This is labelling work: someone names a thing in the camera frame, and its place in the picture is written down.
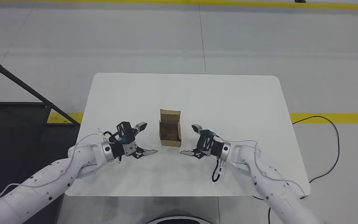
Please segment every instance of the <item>open cardboard box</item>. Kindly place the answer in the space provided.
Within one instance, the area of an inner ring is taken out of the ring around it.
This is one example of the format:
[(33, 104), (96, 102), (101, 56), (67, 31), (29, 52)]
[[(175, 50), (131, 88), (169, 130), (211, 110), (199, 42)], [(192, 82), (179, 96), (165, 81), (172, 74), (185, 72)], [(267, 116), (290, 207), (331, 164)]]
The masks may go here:
[(181, 146), (180, 111), (161, 109), (159, 137), (163, 146)]

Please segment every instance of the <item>black metal stand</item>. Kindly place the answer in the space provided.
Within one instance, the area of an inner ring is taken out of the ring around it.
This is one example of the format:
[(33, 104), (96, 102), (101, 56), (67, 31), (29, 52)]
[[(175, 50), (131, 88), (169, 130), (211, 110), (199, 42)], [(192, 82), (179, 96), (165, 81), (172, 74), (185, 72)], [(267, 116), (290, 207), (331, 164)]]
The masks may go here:
[(68, 114), (66, 114), (63, 110), (58, 108), (56, 105), (54, 105), (52, 102), (50, 102), (48, 99), (43, 97), (43, 95), (36, 92), (33, 88), (31, 88), (28, 84), (24, 83), (21, 79), (17, 78), (14, 74), (6, 70), (2, 65), (0, 65), (0, 73), (2, 73), (4, 76), (8, 77), (11, 81), (21, 86), (24, 90), (34, 95), (36, 98), (44, 102), (48, 107), (54, 109), (57, 113), (64, 116), (66, 119), (68, 119), (70, 122), (72, 122), (74, 125), (80, 125), (77, 121), (75, 121), (73, 118), (71, 118)]

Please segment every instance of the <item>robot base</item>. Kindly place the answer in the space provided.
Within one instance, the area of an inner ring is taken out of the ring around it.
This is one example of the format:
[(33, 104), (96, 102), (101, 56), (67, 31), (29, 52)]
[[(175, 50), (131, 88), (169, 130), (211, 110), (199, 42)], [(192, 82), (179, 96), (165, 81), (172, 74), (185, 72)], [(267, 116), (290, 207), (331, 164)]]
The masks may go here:
[(159, 218), (157, 220), (148, 222), (147, 224), (212, 224), (200, 218), (189, 216), (171, 216)]

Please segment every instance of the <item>tabletop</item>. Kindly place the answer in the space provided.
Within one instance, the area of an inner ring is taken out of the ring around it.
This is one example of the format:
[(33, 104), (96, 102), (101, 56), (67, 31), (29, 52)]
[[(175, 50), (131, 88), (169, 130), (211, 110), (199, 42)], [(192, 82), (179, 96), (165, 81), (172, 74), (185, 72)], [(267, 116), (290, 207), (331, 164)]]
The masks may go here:
[[(160, 109), (181, 111), (182, 145), (162, 146)], [(286, 179), (310, 193), (307, 174), (279, 80), (274, 76), (208, 74), (98, 73), (93, 78), (78, 139), (91, 133), (116, 132), (122, 121), (147, 122), (136, 137), (141, 148), (158, 153), (140, 159), (123, 157), (95, 174), (75, 180), (71, 196), (247, 196), (257, 195), (251, 178), (226, 163), (218, 182), (211, 181), (214, 156), (181, 155), (196, 147), (200, 124), (225, 140), (259, 142), (262, 158)], [(100, 141), (89, 137), (87, 143)]]

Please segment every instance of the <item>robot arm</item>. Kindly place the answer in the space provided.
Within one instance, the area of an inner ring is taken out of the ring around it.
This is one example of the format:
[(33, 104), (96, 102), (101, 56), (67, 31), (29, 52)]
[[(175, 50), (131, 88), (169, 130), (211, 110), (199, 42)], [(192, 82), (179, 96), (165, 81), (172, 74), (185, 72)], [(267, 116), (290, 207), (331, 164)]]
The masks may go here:
[(252, 184), (270, 208), (285, 224), (323, 224), (301, 202), (300, 196), (285, 181), (281, 174), (272, 166), (264, 163), (250, 146), (240, 146), (238, 157), (248, 166)]
[(25, 222), (63, 194), (72, 186), (80, 170), (95, 161), (95, 152), (90, 145), (77, 147), (76, 151), (69, 150), (68, 156), (49, 164), (0, 198), (0, 223)]
[[(130, 127), (129, 122), (122, 122)], [(103, 165), (122, 155), (141, 158), (156, 150), (144, 150), (135, 144), (135, 137), (146, 123), (138, 124), (130, 133), (119, 138), (103, 138), (98, 144), (75, 145), (68, 150), (68, 158), (52, 162), (29, 177), (14, 190), (0, 198), (0, 223), (21, 224), (43, 209), (72, 186), (76, 178), (91, 175)]]
[(196, 149), (182, 151), (181, 154), (199, 159), (203, 156), (216, 156), (218, 163), (213, 173), (214, 176), (218, 165), (220, 164), (219, 171), (221, 171), (223, 164), (228, 159), (231, 160), (234, 157), (234, 150), (239, 148), (237, 159), (232, 164), (236, 169), (251, 177), (252, 184), (259, 195), (283, 223), (323, 224), (315, 214), (301, 203), (300, 196), (294, 192), (294, 189), (287, 181), (278, 181), (285, 178), (275, 168), (260, 159), (260, 151), (256, 150), (255, 144), (244, 146), (243, 144), (226, 142), (214, 132), (203, 130), (197, 124), (193, 124), (192, 128), (196, 133), (200, 134)]

